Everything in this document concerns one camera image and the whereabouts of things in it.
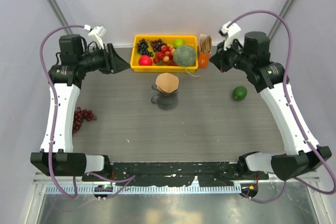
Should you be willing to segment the grey transparent glass server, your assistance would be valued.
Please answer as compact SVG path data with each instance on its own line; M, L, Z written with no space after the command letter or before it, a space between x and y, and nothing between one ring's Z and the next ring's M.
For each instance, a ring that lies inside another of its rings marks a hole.
M151 98L151 103L156 104L160 109L171 110L177 107L179 102L177 93L158 92Z

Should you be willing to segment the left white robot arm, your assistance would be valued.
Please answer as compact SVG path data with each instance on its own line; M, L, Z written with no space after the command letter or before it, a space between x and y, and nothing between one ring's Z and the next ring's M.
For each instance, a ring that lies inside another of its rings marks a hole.
M47 176L51 171L55 176L94 173L101 181L112 176L106 155L73 152L75 106L87 73L115 74L129 69L130 64L120 58L111 43L103 44L102 35L90 32L89 38L95 45L92 50L80 35L61 36L57 63L48 71L53 86L46 134L39 152L30 156L30 162Z

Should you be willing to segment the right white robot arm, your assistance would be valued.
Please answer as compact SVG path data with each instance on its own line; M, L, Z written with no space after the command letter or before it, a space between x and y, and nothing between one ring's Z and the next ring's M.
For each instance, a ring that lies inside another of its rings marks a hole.
M281 180L289 180L321 166L318 155L327 161L331 150L321 146L310 133L293 98L291 85L284 81L282 64L270 59L269 37L261 31L245 34L241 44L237 34L220 33L225 39L217 45L210 62L221 72L231 68L243 71L248 81L261 95L281 134L285 153L281 155L252 152L240 156L237 172L249 179L256 171L274 173Z

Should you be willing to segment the orange filter box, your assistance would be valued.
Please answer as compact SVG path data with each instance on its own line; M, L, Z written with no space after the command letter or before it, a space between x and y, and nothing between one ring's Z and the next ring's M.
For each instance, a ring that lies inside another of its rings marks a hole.
M198 67L199 68L206 68L208 66L210 55L211 55L211 51L207 53L203 53L200 51L198 53Z

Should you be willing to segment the red apple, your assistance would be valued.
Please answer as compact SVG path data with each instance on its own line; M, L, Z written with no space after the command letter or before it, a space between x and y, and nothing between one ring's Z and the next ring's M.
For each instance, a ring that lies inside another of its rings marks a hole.
M139 58L138 63L139 63L139 66L151 66L151 65L153 65L153 61L148 55L142 55Z

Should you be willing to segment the dark blue grape bunch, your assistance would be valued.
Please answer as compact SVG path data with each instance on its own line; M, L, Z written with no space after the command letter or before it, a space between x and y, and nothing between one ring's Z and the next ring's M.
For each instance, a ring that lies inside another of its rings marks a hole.
M153 57L153 53L149 51L149 45L148 42L142 38L139 40L139 42L136 44L137 53L140 55L147 55L149 57Z

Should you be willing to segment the yellow plastic tray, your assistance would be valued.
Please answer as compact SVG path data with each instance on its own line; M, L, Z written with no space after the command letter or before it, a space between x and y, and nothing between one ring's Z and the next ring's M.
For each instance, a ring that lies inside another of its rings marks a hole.
M168 45L172 44L176 39L183 39L186 45L192 46L195 49L196 54L197 52L197 37L194 35L146 35L146 34L139 34L135 35L133 41L133 49L130 59L130 66L134 70L134 72L170 72L170 73L186 73L185 69L181 66L168 66L164 63L159 65L154 64L151 66L142 66L139 65L139 59L141 55L137 52L136 45L140 41L140 39L145 39L149 44L149 51L153 52L152 47L150 46L151 40L162 39Z

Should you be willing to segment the green netted melon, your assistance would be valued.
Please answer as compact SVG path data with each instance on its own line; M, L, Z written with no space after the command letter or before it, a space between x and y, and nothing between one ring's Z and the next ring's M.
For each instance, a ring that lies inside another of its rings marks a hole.
M173 60L179 66L192 66L196 61L196 51L189 45L182 45L176 48Z

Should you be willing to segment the green ball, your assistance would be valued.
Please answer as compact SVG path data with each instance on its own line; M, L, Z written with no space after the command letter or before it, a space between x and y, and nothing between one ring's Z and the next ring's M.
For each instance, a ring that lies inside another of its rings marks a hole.
M232 91L232 98L235 101L242 101L247 96L247 88L245 86L237 86Z

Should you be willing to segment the green pear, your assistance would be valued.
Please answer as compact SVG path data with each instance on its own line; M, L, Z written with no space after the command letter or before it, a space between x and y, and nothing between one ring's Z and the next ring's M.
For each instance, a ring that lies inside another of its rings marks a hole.
M182 38L179 38L179 39L176 39L173 43L172 43L172 46L176 49L180 46L183 46L185 45L185 42Z

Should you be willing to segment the dark red grape bunch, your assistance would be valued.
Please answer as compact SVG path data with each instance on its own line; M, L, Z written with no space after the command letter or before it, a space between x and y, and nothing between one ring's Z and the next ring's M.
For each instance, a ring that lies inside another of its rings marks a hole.
M162 39L151 40L150 45L154 52L161 51L162 46L166 46L167 44Z

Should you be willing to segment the red lychee cluster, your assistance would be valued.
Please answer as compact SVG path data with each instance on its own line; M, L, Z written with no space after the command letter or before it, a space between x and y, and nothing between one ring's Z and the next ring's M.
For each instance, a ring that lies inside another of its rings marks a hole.
M164 64L167 66L177 66L173 60L174 52L175 47L173 45L162 45L161 47L156 48L153 63L156 65Z

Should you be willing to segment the red grape bunch on table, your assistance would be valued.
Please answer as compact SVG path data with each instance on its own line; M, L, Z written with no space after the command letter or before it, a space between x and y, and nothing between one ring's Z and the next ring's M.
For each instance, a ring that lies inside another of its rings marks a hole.
M84 121L90 122L95 121L97 117L92 110L82 109L77 107L74 111L73 124L72 124L72 133L76 133L81 128Z

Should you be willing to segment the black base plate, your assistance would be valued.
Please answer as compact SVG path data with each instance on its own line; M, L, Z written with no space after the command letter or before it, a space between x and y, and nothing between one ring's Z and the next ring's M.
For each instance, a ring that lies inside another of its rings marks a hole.
M134 177L129 186L138 187L183 187L190 186L197 179L202 187L229 186L236 180L268 180L264 172L243 172L240 165L230 162L163 162L163 163L113 163L102 171L95 172L101 178L83 175L84 182L98 182L103 179L117 180L118 186Z

